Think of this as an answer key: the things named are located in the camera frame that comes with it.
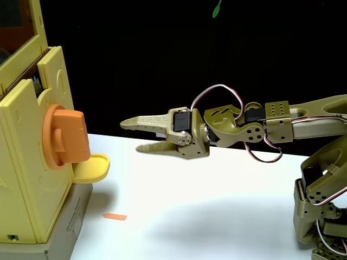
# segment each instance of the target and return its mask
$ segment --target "yellow flap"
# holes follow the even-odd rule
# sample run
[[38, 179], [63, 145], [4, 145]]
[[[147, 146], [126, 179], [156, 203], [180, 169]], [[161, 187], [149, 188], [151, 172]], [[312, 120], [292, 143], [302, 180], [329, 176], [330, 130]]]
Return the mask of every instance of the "yellow flap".
[[74, 164], [72, 183], [88, 184], [103, 180], [110, 169], [110, 159], [104, 154], [92, 154], [87, 161]]

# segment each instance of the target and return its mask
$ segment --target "cable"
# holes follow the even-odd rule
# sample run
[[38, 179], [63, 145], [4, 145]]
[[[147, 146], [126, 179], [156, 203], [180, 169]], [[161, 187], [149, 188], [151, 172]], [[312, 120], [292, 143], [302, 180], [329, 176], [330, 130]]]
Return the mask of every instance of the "cable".
[[340, 195], [342, 195], [343, 193], [345, 193], [347, 191], [347, 187], [343, 188], [342, 190], [340, 190], [339, 192], [336, 192], [334, 195], [328, 197], [328, 199], [325, 199], [324, 201], [322, 201], [321, 203], [312, 203], [312, 205], [314, 206], [323, 206], [326, 203], [329, 203], [330, 201], [332, 201], [333, 199], [336, 199], [337, 197], [339, 197]]
[[237, 100], [239, 101], [240, 106], [241, 106], [241, 112], [240, 112], [240, 114], [239, 114], [237, 117], [235, 117], [235, 120], [237, 120], [237, 119], [239, 119], [240, 117], [242, 117], [242, 115], [243, 115], [243, 113], [244, 113], [244, 111], [245, 111], [245, 108], [244, 108], [244, 106], [243, 106], [242, 99], [240, 98], [240, 96], [238, 95], [238, 93], [237, 93], [235, 90], [233, 90], [232, 88], [229, 88], [228, 86], [226, 86], [226, 85], [224, 85], [224, 84], [216, 84], [216, 85], [213, 85], [213, 86], [211, 86], [211, 87], [205, 89], [203, 92], [201, 92], [201, 93], [199, 94], [199, 96], [197, 96], [197, 97], [195, 98], [195, 100], [193, 101], [193, 103], [191, 104], [190, 110], [192, 111], [193, 108], [195, 107], [195, 105], [200, 101], [201, 98], [203, 98], [203, 97], [204, 97], [207, 93], [209, 93], [212, 89], [217, 88], [217, 87], [223, 87], [223, 88], [229, 90], [231, 93], [234, 94], [234, 96], [237, 98]]
[[297, 124], [297, 123], [301, 123], [301, 122], [305, 122], [305, 121], [312, 121], [312, 120], [322, 120], [322, 119], [338, 119], [338, 120], [342, 120], [344, 122], [347, 122], [347, 119], [343, 118], [341, 116], [315, 115], [315, 116], [308, 116], [305, 118], [294, 119], [294, 120], [292, 120], [292, 124]]
[[250, 150], [250, 148], [249, 148], [247, 142], [243, 142], [243, 143], [245, 144], [245, 148], [246, 148], [247, 152], [250, 154], [250, 156], [252, 156], [255, 160], [260, 161], [260, 162], [262, 162], [262, 163], [275, 163], [275, 162], [277, 162], [279, 159], [282, 158], [282, 156], [283, 156], [282, 149], [281, 149], [280, 147], [276, 147], [276, 146], [268, 139], [266, 133], [265, 133], [265, 136], [264, 136], [264, 142], [265, 142], [268, 146], [270, 146], [270, 147], [272, 147], [272, 148], [275, 148], [275, 149], [277, 149], [278, 151], [280, 151], [280, 154], [279, 154], [275, 159], [273, 159], [273, 160], [271, 160], [271, 161], [263, 161], [263, 160], [259, 159], [257, 156], [255, 156], [254, 153], [252, 153], [252, 151]]
[[[318, 230], [319, 236], [320, 236], [322, 242], [324, 243], [324, 245], [325, 245], [331, 252], [334, 252], [335, 254], [337, 254], [337, 255], [339, 255], [339, 256], [347, 256], [347, 253], [338, 252], [338, 251], [334, 250], [333, 248], [331, 248], [330, 246], [328, 246], [328, 244], [327, 244], [326, 241], [324, 240], [324, 238], [323, 238], [323, 236], [322, 236], [322, 233], [321, 233], [321, 231], [320, 231], [319, 220], [316, 219], [316, 222], [317, 222], [317, 230]], [[341, 238], [341, 240], [342, 240], [342, 245], [343, 245], [343, 247], [344, 247], [344, 249], [345, 249], [345, 252], [347, 252], [345, 241], [344, 241], [342, 238]]]

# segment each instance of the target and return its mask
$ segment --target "orange paper scrap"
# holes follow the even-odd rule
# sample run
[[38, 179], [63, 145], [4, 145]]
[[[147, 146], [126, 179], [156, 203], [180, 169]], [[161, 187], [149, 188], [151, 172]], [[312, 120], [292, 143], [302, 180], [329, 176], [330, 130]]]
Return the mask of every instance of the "orange paper scrap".
[[126, 220], [126, 215], [118, 215], [118, 214], [111, 214], [111, 213], [106, 213], [103, 214], [104, 218], [109, 218], [109, 219], [115, 219], [115, 220]]

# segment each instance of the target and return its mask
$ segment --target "mounting hole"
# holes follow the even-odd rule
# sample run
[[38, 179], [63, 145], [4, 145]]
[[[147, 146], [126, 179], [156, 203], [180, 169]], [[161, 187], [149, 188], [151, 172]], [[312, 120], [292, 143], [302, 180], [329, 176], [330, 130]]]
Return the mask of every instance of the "mounting hole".
[[214, 111], [212, 114], [210, 114], [210, 116], [214, 116], [215, 114], [217, 114], [219, 112], [219, 110], [217, 109], [216, 111]]
[[229, 107], [227, 107], [226, 109], [224, 109], [222, 112], [221, 112], [221, 114], [224, 114], [226, 111], [228, 111], [230, 108]]
[[7, 235], [7, 237], [9, 238], [9, 240], [11, 241], [19, 241], [20, 238], [18, 237], [18, 235]]

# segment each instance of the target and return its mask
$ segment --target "black background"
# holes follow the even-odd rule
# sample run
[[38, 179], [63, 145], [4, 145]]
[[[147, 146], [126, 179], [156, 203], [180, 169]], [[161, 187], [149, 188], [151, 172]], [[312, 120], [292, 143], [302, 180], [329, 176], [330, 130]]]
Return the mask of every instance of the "black background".
[[[224, 83], [244, 103], [346, 94], [345, 1], [41, 1], [49, 46], [62, 46], [88, 132], [155, 140], [119, 123], [188, 106]], [[237, 105], [216, 89], [197, 106]], [[311, 155], [334, 138], [281, 144]], [[242, 148], [236, 144], [233, 148]], [[254, 150], [271, 151], [263, 144]]]

